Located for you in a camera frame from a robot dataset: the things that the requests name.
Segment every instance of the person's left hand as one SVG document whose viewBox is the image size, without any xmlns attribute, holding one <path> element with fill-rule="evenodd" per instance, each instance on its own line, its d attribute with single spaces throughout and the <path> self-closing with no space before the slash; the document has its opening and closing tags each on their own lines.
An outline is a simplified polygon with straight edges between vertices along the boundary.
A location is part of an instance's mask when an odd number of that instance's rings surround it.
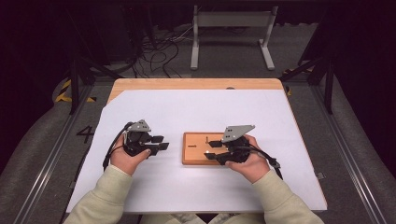
<svg viewBox="0 0 396 224">
<path fill-rule="evenodd" d="M 115 150 L 111 153 L 110 163 L 121 169 L 126 174 L 133 175 L 134 171 L 137 168 L 137 165 L 145 160 L 149 156 L 151 151 L 149 149 L 146 149 L 132 157 L 128 155 L 122 147 L 123 138 L 124 135 L 122 134 L 117 140 L 116 145 L 114 146 Z"/>
</svg>

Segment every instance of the metal rail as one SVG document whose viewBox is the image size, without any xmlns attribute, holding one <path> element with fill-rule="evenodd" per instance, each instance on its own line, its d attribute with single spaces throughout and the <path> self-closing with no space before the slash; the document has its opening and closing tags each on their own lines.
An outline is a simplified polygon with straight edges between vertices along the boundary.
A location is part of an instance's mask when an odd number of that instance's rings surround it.
<svg viewBox="0 0 396 224">
<path fill-rule="evenodd" d="M 374 195 L 367 185 L 366 179 L 364 178 L 358 164 L 353 158 L 349 146 L 347 145 L 347 141 L 342 135 L 336 120 L 332 115 L 329 115 L 329 113 L 327 113 L 326 106 L 323 104 L 324 97 L 322 92 L 320 91 L 318 86 L 311 86 L 311 91 L 313 92 L 313 95 L 320 107 L 321 112 L 326 118 L 327 124 L 332 130 L 332 134 L 335 137 L 335 140 L 339 146 L 338 149 L 340 156 L 344 161 L 344 164 L 346 165 L 346 168 L 353 181 L 353 184 L 355 185 L 357 192 L 361 196 L 361 200 L 367 210 L 368 215 L 370 216 L 370 219 L 373 221 L 373 223 L 386 224 L 387 221 L 382 215 L 382 212 L 375 201 Z"/>
<path fill-rule="evenodd" d="M 18 213 L 17 217 L 14 220 L 14 224 L 20 223 L 27 223 L 29 220 L 30 215 L 32 215 L 35 206 L 38 203 L 38 200 L 41 197 L 45 187 L 47 186 L 50 176 L 52 175 L 53 170 L 55 169 L 56 163 L 58 162 L 59 158 L 62 155 L 63 145 L 66 137 L 70 133 L 73 124 L 75 123 L 76 119 L 78 118 L 78 114 L 81 111 L 81 108 L 85 104 L 85 99 L 88 98 L 90 92 L 92 90 L 92 86 L 84 86 L 82 89 L 82 94 L 80 95 L 80 104 L 76 108 L 76 111 L 73 115 L 70 115 L 67 119 L 61 134 L 59 135 L 58 139 L 52 151 L 50 152 L 43 168 L 38 173 L 37 179 L 33 184 L 29 195 L 26 197 L 25 202 L 23 203 L 20 212 Z"/>
</svg>

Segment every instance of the wooden table edge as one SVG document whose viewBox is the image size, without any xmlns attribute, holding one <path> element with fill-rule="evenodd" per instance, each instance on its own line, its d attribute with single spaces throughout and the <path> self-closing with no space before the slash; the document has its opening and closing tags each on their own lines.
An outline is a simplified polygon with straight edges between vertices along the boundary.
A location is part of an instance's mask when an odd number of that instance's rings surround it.
<svg viewBox="0 0 396 224">
<path fill-rule="evenodd" d="M 119 78 L 107 103 L 130 90 L 283 90 L 277 78 Z"/>
</svg>

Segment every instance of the white metal stand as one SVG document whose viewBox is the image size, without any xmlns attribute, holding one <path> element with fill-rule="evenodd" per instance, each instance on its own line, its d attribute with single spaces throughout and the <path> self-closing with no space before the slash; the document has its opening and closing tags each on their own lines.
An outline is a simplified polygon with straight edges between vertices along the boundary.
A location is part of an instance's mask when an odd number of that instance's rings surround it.
<svg viewBox="0 0 396 224">
<path fill-rule="evenodd" d="M 192 44 L 191 69 L 198 69 L 199 39 L 198 27 L 214 26 L 249 26 L 265 27 L 265 38 L 259 40 L 262 49 L 262 55 L 268 70 L 274 70 L 275 66 L 268 50 L 268 41 L 274 26 L 277 7 L 271 11 L 254 11 L 254 12 L 206 12 L 198 11 L 198 6 L 194 6 L 193 31 L 194 39 Z"/>
</svg>

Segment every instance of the table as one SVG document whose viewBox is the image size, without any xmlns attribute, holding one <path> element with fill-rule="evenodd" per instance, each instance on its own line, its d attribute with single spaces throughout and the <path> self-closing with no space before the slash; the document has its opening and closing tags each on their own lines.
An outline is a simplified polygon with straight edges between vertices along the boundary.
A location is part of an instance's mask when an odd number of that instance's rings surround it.
<svg viewBox="0 0 396 224">
<path fill-rule="evenodd" d="M 226 125 L 253 123 L 256 128 L 249 133 L 256 136 L 269 155 L 277 158 L 290 188 L 312 210 L 327 209 L 279 80 L 179 78 L 119 79 L 115 82 L 67 212 L 93 189 L 103 173 L 102 161 L 108 146 L 131 119 L 145 119 L 152 130 L 150 134 L 163 135 L 164 142 L 170 145 L 166 151 L 139 165 L 125 212 L 262 212 L 258 195 L 240 174 L 226 167 L 181 163 L 184 132 L 223 132 Z"/>
</svg>

